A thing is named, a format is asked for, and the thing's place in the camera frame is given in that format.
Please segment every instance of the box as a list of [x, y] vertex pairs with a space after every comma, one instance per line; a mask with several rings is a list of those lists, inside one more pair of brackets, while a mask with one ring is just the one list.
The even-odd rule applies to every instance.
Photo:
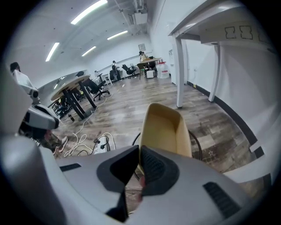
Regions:
[[140, 148], [143, 145], [192, 157], [184, 118], [178, 111], [159, 103], [148, 106], [140, 133]]
[[154, 77], [154, 70], [148, 70], [146, 72], [146, 78], [153, 78]]

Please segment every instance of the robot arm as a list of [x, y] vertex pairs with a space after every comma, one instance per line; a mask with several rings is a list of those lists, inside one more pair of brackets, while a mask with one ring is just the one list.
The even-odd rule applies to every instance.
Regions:
[[23, 120], [24, 126], [21, 126], [24, 128], [23, 131], [29, 130], [33, 138], [40, 138], [46, 130], [56, 129], [59, 125], [57, 115], [51, 109], [40, 104], [38, 90], [32, 85], [29, 78], [17, 70], [14, 71], [14, 78], [33, 100]]

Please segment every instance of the fluorescent light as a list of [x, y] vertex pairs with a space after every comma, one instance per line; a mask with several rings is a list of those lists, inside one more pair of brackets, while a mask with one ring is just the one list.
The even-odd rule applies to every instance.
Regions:
[[107, 3], [107, 0], [100, 0], [96, 2], [95, 4], [91, 5], [89, 8], [85, 9], [82, 13], [80, 13], [74, 20], [72, 20], [72, 24], [78, 23], [83, 17], [87, 16], [91, 11], [99, 8], [100, 6], [104, 5]]
[[85, 56], [86, 54], [88, 54], [90, 51], [92, 51], [92, 50], [95, 49], [95, 48], [96, 48], [96, 46], [90, 48], [90, 49], [89, 49], [88, 51], [86, 51], [82, 56]]
[[52, 57], [52, 54], [54, 53], [54, 51], [56, 50], [57, 46], [58, 46], [59, 42], [56, 42], [54, 44], [54, 46], [52, 47], [51, 51], [48, 54], [48, 57], [46, 59], [46, 62], [50, 60], [50, 58]]
[[123, 31], [123, 32], [121, 32], [121, 33], [117, 33], [117, 34], [115, 34], [115, 35], [109, 37], [107, 40], [110, 40], [110, 39], [112, 39], [112, 38], [115, 38], [115, 37], [117, 37], [117, 36], [119, 36], [119, 35], [121, 35], [121, 34], [127, 33], [127, 32], [128, 32], [128, 31], [125, 30], [125, 31]]

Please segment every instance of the electrical outlet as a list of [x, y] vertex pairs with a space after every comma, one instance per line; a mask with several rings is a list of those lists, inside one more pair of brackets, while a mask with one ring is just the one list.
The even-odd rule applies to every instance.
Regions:
[[99, 141], [100, 141], [100, 143], [97, 144], [97, 147], [95, 148], [96, 152], [94, 154], [104, 153], [104, 152], [110, 151], [109, 144], [105, 145], [105, 143], [107, 142], [107, 138], [106, 137], [101, 137], [99, 139]]

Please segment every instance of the wooden tabletop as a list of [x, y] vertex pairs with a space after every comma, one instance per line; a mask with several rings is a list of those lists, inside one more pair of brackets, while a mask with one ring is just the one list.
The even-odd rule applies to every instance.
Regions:
[[51, 100], [54, 101], [58, 98], [60, 98], [61, 96], [63, 96], [62, 90], [66, 89], [66, 90], [72, 90], [73, 88], [76, 88], [79, 86], [79, 81], [85, 81], [89, 78], [89, 75], [83, 75], [83, 76], [79, 76], [76, 77], [75, 79], [69, 81], [68, 83], [66, 83], [65, 85], [61, 86], [56, 93], [53, 94], [53, 96], [51, 97]]
[[144, 60], [144, 61], [142, 61], [142, 62], [140, 62], [140, 63], [155, 62], [155, 61], [158, 61], [158, 60], [160, 60], [160, 59], [161, 59], [161, 58], [153, 58], [153, 59]]

